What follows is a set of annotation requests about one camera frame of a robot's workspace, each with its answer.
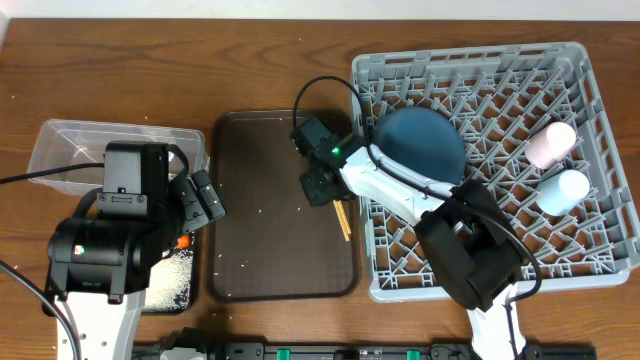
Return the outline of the white rice pile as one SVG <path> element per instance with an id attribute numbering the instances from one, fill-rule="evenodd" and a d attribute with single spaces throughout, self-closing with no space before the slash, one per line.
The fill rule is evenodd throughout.
<path id="1" fill-rule="evenodd" d="M 190 303 L 194 253 L 182 249 L 151 269 L 144 313 L 179 313 Z"/>

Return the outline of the dark blue plate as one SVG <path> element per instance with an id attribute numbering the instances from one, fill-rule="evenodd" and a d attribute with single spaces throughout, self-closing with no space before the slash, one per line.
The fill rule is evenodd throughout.
<path id="1" fill-rule="evenodd" d="M 386 115 L 372 142 L 390 159 L 430 179 L 457 185 L 464 175 L 463 140 L 435 110 L 407 107 Z"/>

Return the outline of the orange carrot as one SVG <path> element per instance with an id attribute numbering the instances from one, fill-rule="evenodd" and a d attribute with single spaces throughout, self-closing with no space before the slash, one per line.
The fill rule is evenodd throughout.
<path id="1" fill-rule="evenodd" d="M 188 248 L 191 245 L 191 242 L 192 242 L 191 235 L 190 234 L 185 234 L 185 235 L 183 235 L 183 236 L 181 236 L 181 237 L 179 237 L 177 239 L 177 243 L 176 243 L 175 248 L 176 249 Z"/>

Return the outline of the pink plastic cup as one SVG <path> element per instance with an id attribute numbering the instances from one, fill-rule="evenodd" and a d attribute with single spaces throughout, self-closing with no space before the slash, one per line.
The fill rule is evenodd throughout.
<path id="1" fill-rule="evenodd" d="M 570 125 L 553 122 L 529 140 L 525 157 L 537 168 L 549 169 L 569 153 L 576 140 L 576 131 Z"/>

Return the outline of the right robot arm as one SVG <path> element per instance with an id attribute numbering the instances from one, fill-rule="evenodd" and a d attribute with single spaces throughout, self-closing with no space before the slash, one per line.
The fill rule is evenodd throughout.
<path id="1" fill-rule="evenodd" d="M 317 116 L 290 134 L 310 162 L 300 183 L 312 206 L 367 197 L 413 229 L 437 282 L 466 309 L 472 349 L 482 359 L 518 359 L 517 284 L 528 256 L 480 182 L 463 178 L 463 140 L 440 113 L 406 108 L 369 133 L 343 137 Z"/>

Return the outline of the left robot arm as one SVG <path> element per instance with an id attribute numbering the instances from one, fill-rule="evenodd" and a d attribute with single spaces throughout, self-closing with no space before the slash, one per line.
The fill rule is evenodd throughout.
<path id="1" fill-rule="evenodd" d="M 62 314 L 58 358 L 131 357 L 152 267 L 225 213 L 209 173 L 188 163 L 175 144 L 107 144 L 102 186 L 48 245 L 45 293 Z"/>

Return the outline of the light blue plastic cup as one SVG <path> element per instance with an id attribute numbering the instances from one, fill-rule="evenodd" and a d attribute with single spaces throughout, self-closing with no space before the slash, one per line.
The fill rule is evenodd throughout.
<path id="1" fill-rule="evenodd" d="M 568 213 L 589 193 L 590 182 L 577 170 L 565 170 L 541 182 L 536 191 L 538 207 L 552 216 Z"/>

